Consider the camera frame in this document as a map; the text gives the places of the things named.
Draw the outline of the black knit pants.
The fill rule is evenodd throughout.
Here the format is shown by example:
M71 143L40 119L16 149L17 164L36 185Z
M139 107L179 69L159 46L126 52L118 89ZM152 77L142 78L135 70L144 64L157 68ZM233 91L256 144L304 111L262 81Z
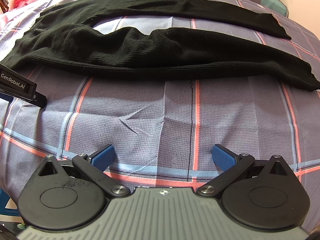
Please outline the black knit pants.
M120 80L186 80L270 75L314 91L309 63L276 48L215 31L134 27L102 34L94 26L121 16L174 16L228 23L287 39L271 15L210 0L78 0L43 11L2 63L42 65Z

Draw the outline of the plaid purple bed sheet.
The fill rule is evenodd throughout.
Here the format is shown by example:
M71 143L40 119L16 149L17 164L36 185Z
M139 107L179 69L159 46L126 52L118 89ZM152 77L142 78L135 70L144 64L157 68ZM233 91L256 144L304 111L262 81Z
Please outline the plaid purple bed sheet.
M119 82L43 66L21 74L48 99L40 109L1 101L1 189L17 199L42 158L116 150L107 170L129 187L199 187L219 174L221 144L258 159L281 154L311 206L304 228L319 224L319 92L270 76Z

